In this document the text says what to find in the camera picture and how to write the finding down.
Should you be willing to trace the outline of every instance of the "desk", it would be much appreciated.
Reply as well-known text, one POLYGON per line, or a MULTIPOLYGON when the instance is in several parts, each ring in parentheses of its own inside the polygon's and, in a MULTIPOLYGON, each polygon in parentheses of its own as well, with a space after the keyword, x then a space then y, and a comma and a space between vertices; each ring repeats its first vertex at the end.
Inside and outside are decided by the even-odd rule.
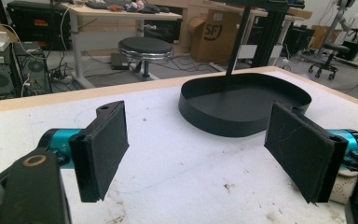
MULTIPOLYGON (((326 129, 358 131, 358 100, 277 67, 233 74, 243 72, 292 82, 312 97, 308 118, 326 129)), ((180 88, 194 77, 2 101, 0 171, 33 150, 46 130, 84 128, 96 107, 124 100, 130 147, 105 200, 81 203, 75 172, 62 170, 75 224, 344 223, 343 205, 305 202, 263 147, 265 132, 226 138, 186 122, 180 88)))
POLYGON ((182 16, 173 13, 142 14, 130 12, 112 12, 109 10, 93 9, 89 7, 73 7, 69 4, 62 4, 69 8, 71 18, 71 37, 72 48, 75 60, 75 73, 73 78, 84 88, 93 88, 94 86, 84 78, 83 66, 81 62, 81 52, 88 49, 111 49, 117 48, 118 41, 129 37, 142 35, 137 34, 136 30, 127 32, 80 32, 78 30, 77 17, 104 17, 112 19, 128 19, 139 21, 139 30, 144 29, 144 20, 175 21, 182 16))

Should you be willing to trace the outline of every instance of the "table surface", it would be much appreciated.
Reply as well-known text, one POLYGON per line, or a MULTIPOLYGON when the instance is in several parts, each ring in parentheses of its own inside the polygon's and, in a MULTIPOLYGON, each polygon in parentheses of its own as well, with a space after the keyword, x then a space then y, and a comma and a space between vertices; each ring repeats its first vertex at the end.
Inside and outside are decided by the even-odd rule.
POLYGON ((64 7, 69 7, 71 11, 74 11, 78 16, 93 16, 93 17, 117 17, 121 19, 133 19, 133 20, 164 20, 175 21, 181 19, 182 16, 174 13, 160 12, 156 14, 144 14, 133 12, 113 12, 108 9, 93 9, 90 7, 74 7, 68 3, 62 4, 64 7))
MULTIPOLYGON (((285 79, 312 97, 306 113, 325 129, 358 131, 358 100, 277 67, 237 70, 285 79)), ((195 77, 221 76, 223 73, 195 77)), ((179 77, 0 102, 0 172, 51 128, 85 128, 95 109, 124 100, 130 147, 105 200, 82 203, 62 170, 74 223, 344 223, 343 205, 307 204, 266 150, 265 132, 226 138, 178 111, 179 77)))

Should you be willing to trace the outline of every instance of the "office chair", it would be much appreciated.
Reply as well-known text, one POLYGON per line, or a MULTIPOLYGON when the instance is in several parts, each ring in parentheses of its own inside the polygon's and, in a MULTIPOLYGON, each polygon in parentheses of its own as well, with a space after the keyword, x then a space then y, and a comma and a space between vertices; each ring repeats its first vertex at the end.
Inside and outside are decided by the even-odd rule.
POLYGON ((144 81, 150 79, 149 63, 153 60, 170 59, 173 56, 171 44, 152 37, 135 36, 128 37, 118 42, 119 52, 129 59, 139 61, 135 72, 141 71, 144 63, 144 81))
POLYGON ((336 56, 337 53, 348 53, 350 51, 349 48, 345 47, 345 46, 340 46, 340 45, 335 45, 335 44, 323 44, 323 48, 324 49, 331 49, 333 52, 329 55, 327 61, 324 63, 324 62, 320 62, 320 63, 314 63, 313 65, 310 66, 310 69, 308 70, 310 73, 313 72, 313 66, 316 66, 318 67, 318 71, 316 72, 315 74, 315 77, 320 77, 321 76, 321 73, 322 73, 322 70, 327 70, 327 71, 330 71, 330 72, 333 72, 331 73, 329 76, 328 76, 328 79, 329 80, 333 80, 335 77, 336 77, 336 72, 338 71, 338 69, 331 65, 331 61, 333 60, 334 56, 336 56))

